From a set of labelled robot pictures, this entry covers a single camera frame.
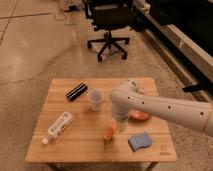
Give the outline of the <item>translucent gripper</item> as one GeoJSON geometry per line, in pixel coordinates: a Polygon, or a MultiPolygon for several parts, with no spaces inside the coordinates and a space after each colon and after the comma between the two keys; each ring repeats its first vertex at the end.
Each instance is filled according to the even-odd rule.
{"type": "Polygon", "coordinates": [[[116,122],[117,132],[123,133],[126,129],[129,115],[127,113],[118,113],[117,111],[112,111],[112,116],[116,122]]]}

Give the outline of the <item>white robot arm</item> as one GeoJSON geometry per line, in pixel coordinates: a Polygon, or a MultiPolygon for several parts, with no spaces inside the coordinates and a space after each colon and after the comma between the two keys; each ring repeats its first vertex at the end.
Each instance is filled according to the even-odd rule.
{"type": "Polygon", "coordinates": [[[127,79],[111,91],[112,116],[118,122],[125,122],[134,109],[213,137],[213,103],[148,96],[138,90],[138,83],[127,79]]]}

